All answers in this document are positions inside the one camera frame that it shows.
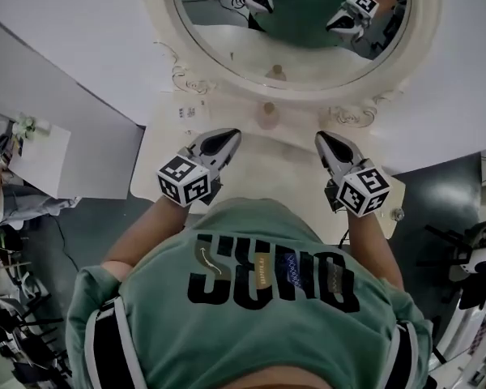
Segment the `paper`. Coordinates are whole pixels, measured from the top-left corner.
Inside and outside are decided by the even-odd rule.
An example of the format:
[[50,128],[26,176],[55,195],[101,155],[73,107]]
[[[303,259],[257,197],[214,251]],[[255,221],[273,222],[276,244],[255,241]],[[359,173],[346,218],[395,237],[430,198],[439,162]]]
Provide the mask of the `paper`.
[[205,96],[174,92],[168,114],[185,133],[203,133],[211,129],[211,112]]

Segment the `cable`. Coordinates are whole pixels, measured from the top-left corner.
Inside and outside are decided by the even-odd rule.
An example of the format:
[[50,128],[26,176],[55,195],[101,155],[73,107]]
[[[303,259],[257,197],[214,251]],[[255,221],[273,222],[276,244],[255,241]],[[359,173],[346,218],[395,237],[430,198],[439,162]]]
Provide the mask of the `cable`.
[[341,250],[342,249],[342,246],[343,246],[343,243],[345,242],[346,238],[347,238],[347,234],[349,233],[349,229],[346,231],[346,233],[342,236],[342,239],[340,239],[340,243],[339,243],[339,249]]
[[62,231],[62,227],[61,225],[59,224],[59,220],[53,216],[53,215],[49,215],[50,217],[52,217],[54,220],[56,220],[56,224],[58,225],[58,229],[59,229],[59,233],[61,234],[62,236],[62,241],[63,241],[63,247],[62,247],[62,253],[72,262],[72,265],[74,265],[74,268],[77,272],[79,272],[79,267],[78,267],[78,264],[75,263],[74,259],[69,255],[67,254],[66,252],[66,240],[65,240],[65,235],[63,235],[63,231]]
[[231,9],[230,7],[226,7],[223,5],[223,3],[221,2],[221,0],[218,0],[218,3],[220,4],[220,6],[222,6],[225,10],[229,10],[229,11],[233,11],[234,13],[237,13],[238,15],[240,15],[243,19],[245,19],[248,23],[249,19],[243,15],[242,13],[240,13],[239,11],[237,11],[236,9]]
[[209,0],[184,0],[182,3],[208,2]]
[[240,10],[243,7],[245,7],[245,2],[243,0],[232,0],[231,6],[234,7],[235,9]]

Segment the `white table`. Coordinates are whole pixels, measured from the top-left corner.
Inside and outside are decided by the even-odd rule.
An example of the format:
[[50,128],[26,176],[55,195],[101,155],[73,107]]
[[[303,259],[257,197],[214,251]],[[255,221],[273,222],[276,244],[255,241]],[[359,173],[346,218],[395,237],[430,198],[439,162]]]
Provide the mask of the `white table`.
[[[195,96],[170,93],[157,107],[144,134],[131,181],[134,196],[152,201],[161,196],[156,180],[157,168],[195,137],[194,133],[186,134],[184,123],[180,123],[173,112],[179,105],[188,100],[194,102],[194,99]],[[325,243],[338,244],[347,230],[347,216],[346,212],[333,213],[324,195],[329,175],[321,166],[313,143],[319,130],[316,116],[281,109],[278,127],[264,131],[255,124],[257,103],[249,101],[246,105],[240,102],[237,108],[230,98],[220,95],[209,96],[207,101],[210,117],[191,123],[190,127],[196,127],[198,131],[236,127],[243,132],[237,154],[221,174],[224,187],[211,206],[235,197],[275,199],[301,217]],[[358,130],[353,133],[350,129],[345,135],[354,136],[362,151],[381,163],[375,159],[378,150],[367,132]],[[392,236],[396,226],[390,211],[402,206],[405,194],[404,184],[394,179],[391,181],[394,189],[377,211],[386,237]],[[205,214],[208,209],[203,203],[196,202],[191,212]]]
[[[18,116],[19,111],[0,103],[2,120],[15,121]],[[32,139],[23,141],[22,156],[14,151],[9,170],[47,195],[58,198],[70,132],[50,124],[47,127],[50,129],[48,134],[36,130]]]

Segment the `gray floor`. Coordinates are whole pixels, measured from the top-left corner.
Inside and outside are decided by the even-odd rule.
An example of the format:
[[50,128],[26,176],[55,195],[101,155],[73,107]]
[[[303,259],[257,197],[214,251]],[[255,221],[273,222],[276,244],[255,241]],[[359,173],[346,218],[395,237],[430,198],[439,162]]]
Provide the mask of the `gray floor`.
[[[127,200],[83,199],[76,209],[64,209],[58,217],[65,237],[65,250],[78,267],[98,264],[109,247],[151,205],[129,196]],[[40,218],[40,226],[29,230],[24,257],[53,298],[44,307],[47,317],[66,316],[77,271],[63,253],[63,240],[56,220]],[[64,327],[59,327],[58,347],[64,345]]]
[[[399,175],[406,183],[405,220],[390,244],[401,267],[407,291],[427,318],[441,318],[446,326],[454,304],[444,305],[448,294],[446,269],[418,268],[416,260],[440,258],[446,244],[424,231],[426,224],[462,232],[478,219],[480,205],[480,156],[474,155],[428,169]],[[84,199],[76,209],[58,217],[66,251],[79,267],[97,264],[119,235],[150,203],[130,196],[127,200]],[[62,253],[62,238],[54,218],[41,218],[40,227],[28,232],[26,258],[33,271],[53,294],[50,315],[65,315],[73,293],[76,270]]]

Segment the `white strap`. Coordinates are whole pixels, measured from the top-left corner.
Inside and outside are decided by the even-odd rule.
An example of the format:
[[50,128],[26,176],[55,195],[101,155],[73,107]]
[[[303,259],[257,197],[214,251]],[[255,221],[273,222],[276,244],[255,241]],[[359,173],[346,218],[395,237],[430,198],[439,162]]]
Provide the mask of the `white strap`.
[[411,389],[414,385],[414,380],[416,379],[416,371],[418,369],[418,359],[420,357],[420,346],[418,345],[418,335],[416,334],[416,329],[412,323],[406,323],[408,329],[408,335],[411,339],[411,349],[412,349],[412,364],[411,364],[411,374],[409,375],[406,389]]
[[88,376],[93,389],[102,389],[97,373],[96,358],[94,356],[94,335],[96,334],[96,320],[99,310],[95,310],[87,322],[84,337],[84,358],[87,363]]
[[383,366],[382,377],[378,382],[377,389],[383,389],[387,382],[389,381],[390,374],[392,373],[392,368],[396,362],[396,356],[398,355],[399,349],[399,325],[396,324],[394,327],[392,339],[390,340],[389,354],[387,355],[387,360]]
[[133,346],[133,340],[131,339],[130,327],[128,326],[128,320],[126,319],[126,312],[124,310],[124,303],[121,297],[117,297],[113,302],[115,306],[115,317],[117,318],[117,325],[119,327],[119,335],[121,337],[121,344],[124,350],[124,357],[130,370],[131,379],[135,389],[147,389],[146,380],[142,370],[140,369],[139,359]]

